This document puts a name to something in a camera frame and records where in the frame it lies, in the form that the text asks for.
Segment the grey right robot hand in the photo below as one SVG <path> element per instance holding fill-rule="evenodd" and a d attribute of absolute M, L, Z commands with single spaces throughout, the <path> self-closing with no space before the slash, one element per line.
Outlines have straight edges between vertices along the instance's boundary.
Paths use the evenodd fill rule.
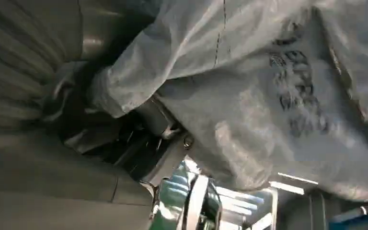
<path fill-rule="evenodd" d="M 113 118 L 88 95 L 160 4 L 0 0 L 0 230 L 149 228 L 186 133 L 155 98 Z"/>

